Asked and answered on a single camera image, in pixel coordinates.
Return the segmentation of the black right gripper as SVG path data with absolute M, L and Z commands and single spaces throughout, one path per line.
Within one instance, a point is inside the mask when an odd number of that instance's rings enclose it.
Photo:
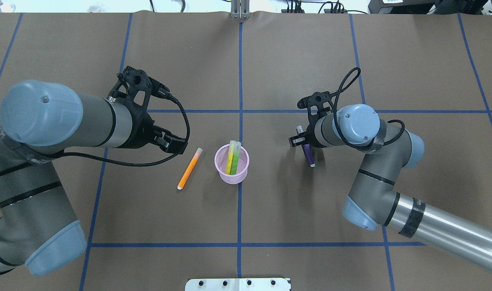
M 315 123 L 309 123 L 306 128 L 305 134 L 292 136 L 288 140 L 290 142 L 290 146 L 293 148 L 303 146 L 304 144 L 309 144 L 311 147 L 314 148 L 322 147 L 322 144 L 317 140 L 315 136 Z

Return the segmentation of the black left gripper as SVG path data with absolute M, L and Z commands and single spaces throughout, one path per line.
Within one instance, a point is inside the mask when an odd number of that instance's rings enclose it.
M 132 128 L 127 139 L 128 149 L 138 149 L 150 143 L 168 154 L 183 154 L 187 140 L 167 129 L 156 127 L 146 111 L 131 111 Z

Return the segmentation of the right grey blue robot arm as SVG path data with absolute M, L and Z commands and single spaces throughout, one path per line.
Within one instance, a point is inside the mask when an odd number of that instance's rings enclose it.
M 402 171 L 421 160 L 425 144 L 395 123 L 365 104 L 327 108 L 310 114 L 307 129 L 289 141 L 292 147 L 348 146 L 364 154 L 343 207 L 349 222 L 364 230 L 384 226 L 492 273 L 492 230 L 396 190 Z

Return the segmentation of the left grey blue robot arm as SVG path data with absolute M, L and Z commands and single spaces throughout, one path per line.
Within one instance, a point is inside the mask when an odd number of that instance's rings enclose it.
M 53 161 L 78 156 L 132 167 L 70 147 L 141 148 L 154 144 L 170 156 L 182 154 L 189 121 L 170 90 L 155 81 L 144 87 L 117 83 L 108 98 L 77 92 L 58 83 L 25 80 L 14 85 L 0 106 L 0 276 L 25 266 L 43 276 L 75 261 L 88 246 L 80 220 L 58 177 Z M 147 104 L 132 101 L 137 92 L 163 98 L 179 107 L 186 137 L 154 125 Z

